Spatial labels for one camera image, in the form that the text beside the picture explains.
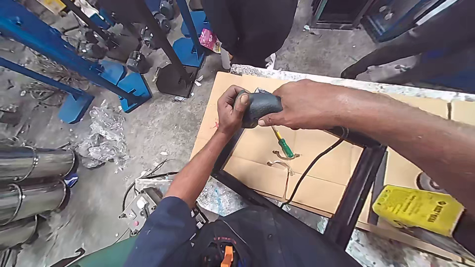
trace screwdriver handle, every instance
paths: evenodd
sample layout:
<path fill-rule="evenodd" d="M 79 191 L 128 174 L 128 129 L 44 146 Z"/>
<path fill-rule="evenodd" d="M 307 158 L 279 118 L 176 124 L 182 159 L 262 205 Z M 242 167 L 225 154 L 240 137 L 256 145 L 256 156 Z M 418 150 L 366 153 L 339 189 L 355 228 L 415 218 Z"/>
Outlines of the screwdriver handle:
<path fill-rule="evenodd" d="M 292 150 L 290 149 L 290 147 L 287 145 L 287 143 L 285 142 L 285 139 L 282 138 L 279 140 L 279 145 L 280 147 L 282 148 L 282 151 L 284 152 L 284 154 L 288 157 L 288 158 L 292 158 L 294 156 L 294 153 L 292 152 Z"/>

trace black trousers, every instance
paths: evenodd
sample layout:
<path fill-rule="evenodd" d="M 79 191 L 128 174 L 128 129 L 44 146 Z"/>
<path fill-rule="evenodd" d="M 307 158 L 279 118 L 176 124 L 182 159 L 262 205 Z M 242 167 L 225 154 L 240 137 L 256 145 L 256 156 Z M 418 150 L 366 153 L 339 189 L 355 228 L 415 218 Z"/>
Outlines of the black trousers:
<path fill-rule="evenodd" d="M 355 79 L 369 66 L 378 66 L 427 51 L 445 49 L 440 58 L 419 62 L 412 69 L 380 82 L 404 84 L 456 72 L 475 59 L 475 1 L 458 0 L 445 10 L 383 44 L 342 72 Z"/>

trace black rubber cover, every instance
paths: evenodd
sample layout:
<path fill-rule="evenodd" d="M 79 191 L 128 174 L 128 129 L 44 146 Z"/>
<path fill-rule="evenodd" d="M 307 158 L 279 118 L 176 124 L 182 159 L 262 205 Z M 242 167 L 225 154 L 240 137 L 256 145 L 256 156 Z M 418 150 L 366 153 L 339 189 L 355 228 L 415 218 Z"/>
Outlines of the black rubber cover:
<path fill-rule="evenodd" d="M 245 92 L 245 90 L 239 92 L 236 99 L 239 99 Z M 243 128 L 255 128 L 257 121 L 264 115 L 282 111 L 282 103 L 278 96 L 266 93 L 248 93 L 248 95 L 250 104 L 242 118 Z"/>

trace orange tag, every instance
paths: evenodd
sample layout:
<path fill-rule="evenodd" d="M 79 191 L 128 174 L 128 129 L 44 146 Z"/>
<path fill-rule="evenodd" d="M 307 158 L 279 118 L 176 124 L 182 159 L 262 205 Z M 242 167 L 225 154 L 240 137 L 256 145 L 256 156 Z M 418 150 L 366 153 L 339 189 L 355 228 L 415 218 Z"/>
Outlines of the orange tag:
<path fill-rule="evenodd" d="M 221 262 L 221 267 L 231 267 L 231 263 L 233 262 L 233 247 L 226 246 L 224 250 L 224 259 Z"/>

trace yellow tool box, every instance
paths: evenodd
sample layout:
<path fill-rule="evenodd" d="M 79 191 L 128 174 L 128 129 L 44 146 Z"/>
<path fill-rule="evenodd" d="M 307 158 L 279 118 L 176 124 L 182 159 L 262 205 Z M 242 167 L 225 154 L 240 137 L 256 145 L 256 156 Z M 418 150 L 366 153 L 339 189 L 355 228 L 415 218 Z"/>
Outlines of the yellow tool box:
<path fill-rule="evenodd" d="M 446 237 L 464 211 L 450 195 L 394 185 L 386 185 L 372 207 L 395 227 L 420 227 Z"/>

